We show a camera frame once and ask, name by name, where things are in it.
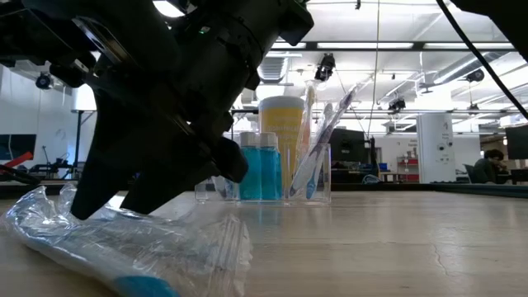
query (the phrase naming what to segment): plastic bag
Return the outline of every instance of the plastic bag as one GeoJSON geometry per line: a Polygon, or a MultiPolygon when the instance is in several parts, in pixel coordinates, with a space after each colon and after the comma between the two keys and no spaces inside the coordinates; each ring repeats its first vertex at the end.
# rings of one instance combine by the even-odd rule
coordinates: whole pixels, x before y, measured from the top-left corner
{"type": "Polygon", "coordinates": [[[200,225],[112,209],[86,221],[69,213],[75,187],[59,201],[42,186],[2,218],[28,247],[95,277],[123,296],[241,296],[251,260],[248,230],[233,215],[200,225]]]}

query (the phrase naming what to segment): office chair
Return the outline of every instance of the office chair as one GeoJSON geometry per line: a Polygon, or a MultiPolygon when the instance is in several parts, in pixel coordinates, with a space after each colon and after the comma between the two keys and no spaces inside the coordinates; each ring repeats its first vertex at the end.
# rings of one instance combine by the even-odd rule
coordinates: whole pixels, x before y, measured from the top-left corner
{"type": "Polygon", "coordinates": [[[476,181],[475,167],[468,165],[468,164],[464,164],[464,167],[465,167],[465,171],[468,172],[469,183],[474,183],[474,181],[476,181]]]}

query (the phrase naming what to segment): computer monitor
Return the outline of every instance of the computer monitor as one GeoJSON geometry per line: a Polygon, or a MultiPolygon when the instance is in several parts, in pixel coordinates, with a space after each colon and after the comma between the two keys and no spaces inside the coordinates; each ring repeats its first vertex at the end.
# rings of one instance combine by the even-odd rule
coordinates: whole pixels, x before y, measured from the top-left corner
{"type": "Polygon", "coordinates": [[[1,134],[0,160],[10,161],[27,152],[35,154],[35,142],[36,134],[1,134]]]}
{"type": "Polygon", "coordinates": [[[506,128],[508,139],[508,158],[510,160],[528,159],[528,125],[506,128]]]}
{"type": "Polygon", "coordinates": [[[362,162],[365,160],[365,133],[335,129],[330,137],[333,162],[362,162]]]}

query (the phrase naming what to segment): red object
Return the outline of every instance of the red object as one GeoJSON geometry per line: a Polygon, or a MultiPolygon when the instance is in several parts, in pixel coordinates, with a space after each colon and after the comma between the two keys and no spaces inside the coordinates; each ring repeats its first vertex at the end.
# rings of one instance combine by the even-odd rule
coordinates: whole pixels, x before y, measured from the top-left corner
{"type": "Polygon", "coordinates": [[[23,155],[21,155],[20,157],[15,158],[15,159],[3,164],[3,166],[9,167],[9,168],[13,168],[15,166],[18,166],[18,165],[24,163],[27,160],[31,160],[32,158],[33,158],[33,154],[30,153],[30,152],[27,152],[27,153],[24,153],[23,155]]]}

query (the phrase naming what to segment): toothbrush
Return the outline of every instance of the toothbrush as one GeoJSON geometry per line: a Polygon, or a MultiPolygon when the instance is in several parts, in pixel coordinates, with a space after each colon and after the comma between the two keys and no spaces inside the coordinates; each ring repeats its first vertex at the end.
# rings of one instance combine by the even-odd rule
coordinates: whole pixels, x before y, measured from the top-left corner
{"type": "Polygon", "coordinates": [[[359,90],[359,85],[355,85],[339,102],[339,106],[336,109],[336,112],[330,116],[328,120],[328,125],[323,127],[323,130],[319,131],[317,142],[313,147],[309,155],[304,157],[303,162],[300,164],[299,169],[295,173],[294,180],[291,183],[290,187],[290,197],[296,196],[299,194],[299,191],[305,187],[311,176],[313,175],[314,169],[317,167],[317,161],[321,158],[323,153],[323,145],[327,144],[332,136],[333,129],[337,125],[339,119],[345,113],[347,108],[352,103],[352,99],[356,96],[357,91],[359,90]]]}
{"type": "MultiPolygon", "coordinates": [[[[322,118],[321,123],[318,126],[318,131],[320,131],[323,127],[328,126],[328,122],[330,121],[330,118],[332,117],[332,113],[333,113],[332,103],[328,103],[324,107],[323,118],[322,118]]],[[[312,178],[309,180],[308,185],[306,187],[306,199],[312,199],[312,197],[314,196],[314,193],[317,191],[317,185],[319,182],[319,174],[321,172],[322,166],[323,166],[323,158],[318,158],[317,166],[315,167],[315,170],[313,171],[313,174],[312,174],[312,178]]]]}

